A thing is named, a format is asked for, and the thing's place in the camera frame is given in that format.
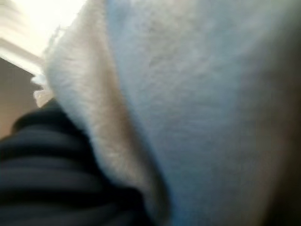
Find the dark ribbed fabric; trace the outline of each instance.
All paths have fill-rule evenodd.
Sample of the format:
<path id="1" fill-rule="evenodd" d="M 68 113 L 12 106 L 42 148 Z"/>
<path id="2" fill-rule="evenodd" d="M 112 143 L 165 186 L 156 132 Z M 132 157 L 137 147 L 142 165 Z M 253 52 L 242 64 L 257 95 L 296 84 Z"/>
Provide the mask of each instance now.
<path id="1" fill-rule="evenodd" d="M 87 138 L 55 101 L 0 141 L 1 226 L 151 226 L 141 195 L 99 171 Z"/>

